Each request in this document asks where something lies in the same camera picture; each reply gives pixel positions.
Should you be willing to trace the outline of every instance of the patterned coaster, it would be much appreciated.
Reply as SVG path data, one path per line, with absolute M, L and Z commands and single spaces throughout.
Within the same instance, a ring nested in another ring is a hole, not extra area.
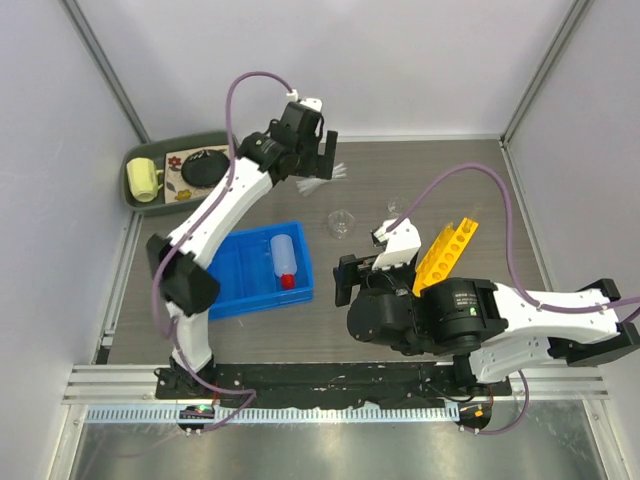
M 164 157 L 164 203 L 176 203 L 190 198 L 206 197 L 215 187 L 196 188 L 182 178 L 182 164 L 192 153 L 200 150 L 218 150 L 229 156 L 227 145 L 191 148 L 178 152 L 169 152 Z

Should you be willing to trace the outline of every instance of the gray tray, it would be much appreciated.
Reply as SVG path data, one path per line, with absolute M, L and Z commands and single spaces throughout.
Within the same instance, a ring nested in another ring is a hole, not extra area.
M 120 191 L 124 202 L 135 212 L 144 213 L 145 215 L 166 215 L 168 213 L 183 212 L 185 210 L 193 210 L 207 197 L 183 200 L 176 203 L 164 203 L 164 188 L 160 189 L 158 196 L 151 202 L 138 202 L 129 190 L 129 181 L 127 179 L 127 162 L 136 157 L 150 158 L 156 165 L 156 168 L 164 169 L 165 155 L 169 152 L 178 150 L 187 150 L 190 148 L 199 148 L 206 146 L 227 145 L 227 132 L 215 131 L 196 133 L 194 135 L 185 135 L 184 137 L 169 138 L 159 142 L 145 143 L 132 148 L 127 152 L 122 160 L 120 168 Z M 158 179 L 164 182 L 163 175 Z

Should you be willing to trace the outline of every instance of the wire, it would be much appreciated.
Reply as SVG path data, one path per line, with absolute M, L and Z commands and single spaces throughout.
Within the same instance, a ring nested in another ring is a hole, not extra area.
M 158 330 L 158 333 L 163 338 L 170 337 L 171 324 L 169 325 L 169 328 L 165 331 L 165 329 L 161 325 L 162 321 L 160 320 L 159 304 L 160 304 L 160 282 L 162 280 L 162 276 L 164 274 L 165 269 L 167 268 L 167 265 L 169 265 L 169 262 L 171 262 L 171 260 L 176 255 L 178 250 L 180 250 L 180 247 L 187 241 L 187 239 L 193 234 L 193 232 L 195 232 L 198 229 L 198 227 L 202 225 L 202 223 L 207 219 L 209 215 L 211 215 L 211 213 L 217 208 L 217 206 L 220 205 L 220 202 L 222 202 L 227 192 L 231 189 L 231 185 L 233 183 L 233 179 L 235 178 L 235 172 L 236 172 L 236 147 L 235 147 L 232 127 L 231 127 L 231 100 L 233 99 L 233 92 L 235 91 L 236 87 L 243 80 L 246 80 L 247 78 L 251 78 L 251 77 L 273 78 L 274 80 L 284 85 L 284 87 L 289 92 L 293 91 L 293 89 L 291 88 L 291 85 L 289 85 L 284 79 L 270 72 L 262 72 L 262 71 L 248 72 L 243 75 L 240 75 L 231 83 L 231 86 L 229 87 L 229 91 L 227 92 L 227 99 L 225 103 L 225 126 L 227 129 L 227 144 L 229 145 L 229 160 L 230 160 L 229 171 L 227 173 L 227 181 L 224 184 L 224 188 L 222 192 L 220 192 L 220 194 L 213 201 L 211 206 L 209 206 L 209 208 L 207 208 L 207 210 L 200 216 L 200 218 L 198 218 L 193 223 L 193 225 L 189 227 L 189 229 L 184 233 L 182 238 L 180 238 L 180 240 L 178 240 L 176 244 L 173 245 L 171 250 L 169 250 L 167 255 L 165 255 L 165 257 L 160 262 L 160 265 L 158 265 L 158 269 L 156 270 L 155 275 L 153 276 L 153 284 L 151 286 L 151 309 L 153 312 L 153 321 L 155 323 L 156 329 Z
M 487 405 L 487 408 L 492 408 L 495 401 L 496 399 L 493 396 L 493 389 L 489 387 L 489 405 Z
M 527 382 L 527 379 L 524 376 L 524 373 L 522 373 L 522 370 L 518 370 L 518 375 L 520 375 L 520 378 L 522 379 L 522 386 L 524 387 L 524 405 L 522 406 L 522 410 L 520 410 L 520 414 L 510 425 L 499 428 L 498 430 L 489 430 L 489 431 L 480 430 L 477 432 L 478 435 L 500 435 L 501 433 L 510 432 L 511 430 L 516 428 L 520 424 L 520 422 L 522 422 L 524 417 L 527 415 L 527 411 L 529 410 L 529 403 L 531 400 L 531 395 L 529 393 L 529 383 Z M 471 427 L 464 427 L 464 430 L 469 433 L 473 433 L 473 434 L 476 433 L 476 431 Z
M 450 397 L 450 396 L 449 396 L 449 395 L 447 395 L 446 393 L 444 393 L 444 392 L 442 392 L 442 391 L 438 390 L 436 387 L 434 387 L 433 385 L 431 385 L 431 384 L 430 384 L 430 383 L 428 383 L 428 382 L 425 382 L 425 385 L 426 385 L 426 387 L 427 387 L 427 388 L 430 388 L 431 390 L 433 390 L 434 392 L 436 392 L 436 393 L 437 393 L 438 395 L 440 395 L 441 397 L 446 398 L 447 400 L 450 400 L 450 401 L 455 402 L 455 403 L 467 403 L 467 402 L 470 402 L 471 400 L 473 400 L 473 399 L 475 398 L 475 397 L 469 397 L 469 398 L 465 398 L 465 399 L 463 399 L 463 400 L 456 400 L 455 398 Z
M 531 295 L 529 295 L 529 293 L 522 286 L 522 283 L 520 282 L 520 278 L 518 277 L 518 274 L 516 273 L 516 270 L 514 267 L 515 262 L 513 260 L 513 206 L 511 204 L 511 198 L 509 196 L 509 190 L 506 184 L 504 183 L 504 181 L 500 178 L 500 176 L 495 171 L 479 163 L 463 163 L 461 165 L 458 165 L 456 167 L 453 167 L 445 171 L 444 173 L 441 173 L 438 177 L 436 177 L 436 179 L 433 182 L 429 184 L 429 186 L 427 186 L 427 188 L 425 188 L 425 190 L 420 194 L 417 200 L 413 202 L 413 205 L 411 205 L 411 207 L 409 207 L 409 209 L 405 213 L 400 215 L 400 217 L 398 217 L 395 222 L 389 225 L 389 227 L 387 228 L 387 232 L 393 231 L 395 228 L 398 227 L 398 225 L 400 225 L 402 221 L 408 218 L 409 215 L 411 215 L 416 210 L 416 208 L 418 208 L 418 206 L 422 203 L 425 197 L 435 187 L 437 187 L 443 180 L 463 170 L 477 170 L 479 172 L 484 173 L 485 175 L 488 175 L 489 177 L 491 177 L 491 179 L 496 183 L 496 185 L 500 189 L 500 193 L 502 195 L 502 201 L 504 203 L 504 209 L 506 213 L 507 267 L 509 269 L 509 274 L 511 275 L 511 278 L 513 279 L 513 283 L 515 285 L 516 290 L 525 301 L 535 306 L 539 310 L 546 310 L 548 312 L 555 312 L 555 313 L 572 313 L 572 314 L 601 312 L 609 308 L 618 308 L 618 307 L 624 307 L 627 305 L 635 305 L 637 303 L 640 303 L 640 297 L 631 297 L 627 299 L 616 300 L 604 305 L 594 305 L 590 307 L 560 307 L 557 305 L 543 304 L 542 302 L 536 300 Z M 640 315 L 640 308 L 638 308 L 631 315 L 629 315 L 627 318 L 622 320 L 621 323 L 628 323 L 631 320 L 635 319 L 638 315 Z
M 222 202 L 222 200 L 224 199 L 224 197 L 227 194 L 227 192 L 231 189 L 231 185 L 232 185 L 233 180 L 235 178 L 235 168 L 236 168 L 236 149 L 235 149 L 235 143 L 234 143 L 234 139 L 233 139 L 233 132 L 232 132 L 232 128 L 231 128 L 231 100 L 233 98 L 233 93 L 234 93 L 236 87 L 243 80 L 246 80 L 247 78 L 251 78 L 251 77 L 269 77 L 269 78 L 273 78 L 274 80 L 276 80 L 276 81 L 280 82 L 282 85 L 284 85 L 284 87 L 289 92 L 293 91 L 293 89 L 291 88 L 289 83 L 287 83 L 284 79 L 282 79 L 281 77 L 279 77 L 278 75 L 275 75 L 273 73 L 263 72 L 263 71 L 255 71 L 255 72 L 245 73 L 243 75 L 240 75 L 238 78 L 236 78 L 231 83 L 231 86 L 229 87 L 229 91 L 227 92 L 227 99 L 226 99 L 226 103 L 225 103 L 225 124 L 226 124 L 226 129 L 227 129 L 227 143 L 229 145 L 229 157 L 230 157 L 229 170 L 228 170 L 228 174 L 227 174 L 227 181 L 224 184 L 224 188 L 223 188 L 222 192 L 220 192 L 220 194 L 213 201 L 211 206 L 209 206 L 209 208 L 207 208 L 207 210 L 193 223 L 193 225 L 185 232 L 185 234 L 182 236 L 182 238 L 180 238 L 175 243 L 175 245 L 173 245 L 171 250 L 169 250 L 167 255 L 165 255 L 165 257 L 162 259 L 162 261 L 160 262 L 160 265 L 158 266 L 158 269 L 156 270 L 156 273 L 155 273 L 155 275 L 153 277 L 153 284 L 152 284 L 152 287 L 151 287 L 151 308 L 152 308 L 152 312 L 153 312 L 153 320 L 154 320 L 154 324 L 156 326 L 156 329 L 158 330 L 158 333 L 163 338 L 169 338 L 169 339 L 172 340 L 172 342 L 173 342 L 173 344 L 175 346 L 176 352 L 178 353 L 178 356 L 180 357 L 182 365 L 189 372 L 189 374 L 200 385 L 202 385 L 205 388 L 215 392 L 216 394 L 247 395 L 247 399 L 244 401 L 244 403 L 242 405 L 240 405 L 240 407 L 235 409 L 233 412 L 231 412 L 231 414 L 229 414 L 227 417 L 223 418 L 219 422 L 216 422 L 216 423 L 213 423 L 211 425 L 207 425 L 206 427 L 204 427 L 201 430 L 202 433 L 211 432 L 213 430 L 217 430 L 218 428 L 222 427 L 223 425 L 226 425 L 227 423 L 229 423 L 242 410 L 247 408 L 247 406 L 249 406 L 249 404 L 255 399 L 256 391 L 254 389 L 229 390 L 229 389 L 226 389 L 226 388 L 220 388 L 220 387 L 218 387 L 216 385 L 211 385 L 211 384 L 205 382 L 203 379 L 201 379 L 198 376 L 198 374 L 194 371 L 194 369 L 189 364 L 188 359 L 186 358 L 184 352 L 182 351 L 182 348 L 180 347 L 180 342 L 178 340 L 178 336 L 177 336 L 177 332 L 176 332 L 176 326 L 177 326 L 177 322 L 178 322 L 177 316 L 172 316 L 170 318 L 169 326 L 168 326 L 168 328 L 166 330 L 162 327 L 162 321 L 160 320 L 160 310 L 159 310 L 160 282 L 162 280 L 162 276 L 164 274 L 164 271 L 167 268 L 167 265 L 169 264 L 169 262 L 171 262 L 173 257 L 176 255 L 176 253 L 180 249 L 180 247 L 187 241 L 187 239 L 193 234 L 193 232 L 195 232 L 198 229 L 198 227 L 200 227 L 200 225 L 202 225 L 202 223 L 207 219 L 207 217 L 209 215 L 211 215 L 211 213 L 216 209 L 216 207 L 218 205 L 220 205 L 220 202 Z M 89 471 L 91 470 L 91 467 L 92 467 L 93 463 L 95 462 L 95 459 L 97 458 L 97 455 L 98 455 L 99 452 L 105 452 L 108 455 L 111 455 L 111 456 L 117 457 L 117 458 L 136 458 L 136 457 L 140 457 L 142 455 L 145 455 L 150 450 L 153 450 L 154 448 L 156 448 L 156 447 L 168 442 L 169 440 L 171 440 L 174 437 L 180 435 L 181 433 L 182 433 L 182 431 L 179 430 L 176 433 L 173 433 L 171 435 L 168 435 L 168 436 L 164 437 L 163 439 L 161 439 L 158 442 L 154 443 L 150 447 L 142 450 L 141 452 L 136 452 L 136 453 L 113 453 L 113 452 L 106 451 L 104 449 L 104 442 L 106 440 L 106 437 L 105 437 L 97 445 L 96 450 L 93 452 L 92 456 L 90 457 L 89 462 L 87 463 L 87 466 L 85 467 L 84 473 L 82 474 L 82 476 L 80 478 L 84 479 L 84 478 L 87 477 L 87 475 L 88 475 Z

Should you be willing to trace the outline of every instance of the metal frame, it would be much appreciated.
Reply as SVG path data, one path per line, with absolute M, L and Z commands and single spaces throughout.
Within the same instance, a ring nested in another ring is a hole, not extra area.
M 64 392 L 63 405 L 158 405 L 175 400 L 155 398 L 154 371 L 166 365 L 76 365 Z M 532 400 L 606 400 L 607 389 L 600 370 L 593 367 L 567 368 L 563 362 L 526 369 Z M 509 377 L 514 394 L 522 395 L 522 380 Z M 496 397 L 496 401 L 511 397 Z M 198 403 L 197 399 L 185 403 Z
M 107 300 L 105 314 L 100 328 L 99 341 L 94 353 L 92 363 L 106 363 L 109 350 L 113 343 L 113 336 L 116 333 L 118 318 L 120 317 L 120 308 L 124 292 L 129 280 L 129 272 L 136 250 L 136 244 L 140 236 L 140 228 L 142 227 L 142 215 L 132 213 L 129 217 L 129 223 L 125 227 L 125 235 L 121 244 L 120 253 L 118 255 L 118 268 L 116 270 L 111 291 Z
M 127 120 L 141 142 L 149 142 L 149 135 L 129 100 L 105 52 L 98 42 L 91 26 L 86 20 L 77 0 L 59 0 L 68 13 L 71 22 L 92 56 L 97 68 L 103 75 Z M 552 290 L 554 279 L 545 265 L 544 255 L 535 234 L 535 218 L 527 208 L 526 197 L 515 168 L 509 147 L 517 128 L 529 111 L 538 92 L 548 79 L 558 62 L 570 38 L 577 30 L 593 0 L 574 0 L 567 16 L 556 33 L 543 61 L 531 80 L 525 94 L 513 114 L 502 136 L 408 136 L 408 137 L 353 137 L 342 141 L 407 141 L 407 140 L 460 140 L 460 139 L 499 139 L 516 198 L 522 211 L 525 226 L 544 285 Z M 126 238 L 120 254 L 119 267 L 110 292 L 99 349 L 111 345 L 120 313 L 120 306 L 127 284 L 133 252 L 138 241 L 142 217 L 131 216 Z M 73 368 L 67 389 L 63 397 L 66 420 L 61 430 L 58 446 L 51 463 L 50 480 L 69 478 L 76 452 L 80 445 L 82 427 L 91 410 L 91 406 L 128 405 L 133 409 L 148 409 L 152 406 L 166 405 L 154 397 L 156 365 L 78 365 Z M 591 429 L 600 451 L 600 455 L 610 478 L 630 478 L 625 459 L 621 454 L 620 443 L 610 421 L 610 400 L 600 371 L 597 368 L 567 368 L 561 363 L 550 363 L 535 369 L 525 370 L 530 386 L 531 399 L 536 401 L 559 401 L 581 399 L 588 415 Z M 521 396 L 524 388 L 519 376 L 510 378 L 514 396 Z M 512 397 L 498 397 L 497 402 L 513 401 Z
M 131 127 L 136 132 L 136 135 L 140 139 L 140 142 L 149 143 L 149 134 L 144 128 L 142 120 L 140 120 L 140 117 L 138 116 L 136 109 L 133 107 L 131 100 L 129 100 L 129 96 L 120 83 L 120 80 L 118 79 L 115 70 L 111 66 L 107 55 L 104 53 L 100 42 L 98 42 L 95 33 L 93 33 L 93 29 L 84 16 L 80 5 L 78 5 L 78 2 L 76 0 L 59 1 L 69 15 L 71 23 L 80 35 L 80 38 L 82 39 L 84 45 L 87 47 L 87 50 L 89 50 L 91 58 L 102 74 L 105 82 L 109 86 L 109 89 L 113 93 L 116 102 L 118 102 L 118 105 L 120 105 L 122 113 L 124 113 L 125 117 L 131 124 Z
M 502 141 L 505 144 L 508 144 L 513 138 L 520 122 L 522 122 L 522 119 L 529 111 L 529 108 L 538 95 L 538 92 L 547 81 L 547 78 L 549 78 L 549 74 L 553 70 L 553 67 L 558 63 L 560 56 L 569 43 L 569 40 L 577 30 L 593 2 L 594 0 L 574 0 L 555 37 L 551 41 L 538 70 L 531 79 L 522 100 L 520 100 L 520 103 L 516 107 L 516 111 L 507 125 L 504 135 L 502 136 Z

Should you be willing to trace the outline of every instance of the white wall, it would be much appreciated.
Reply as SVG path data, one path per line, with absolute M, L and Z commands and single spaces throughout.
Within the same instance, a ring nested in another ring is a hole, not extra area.
M 637 1 L 594 2 L 512 145 L 556 289 L 610 276 L 640 295 L 638 25 Z M 640 353 L 602 369 L 637 462 Z
M 136 139 L 58 2 L 0 0 L 0 64 L 0 476 L 42 479 L 96 346 Z
M 155 139 L 222 128 L 229 83 L 258 69 L 322 98 L 341 135 L 500 134 L 571 3 L 80 1 Z M 284 105 L 253 82 L 240 135 Z

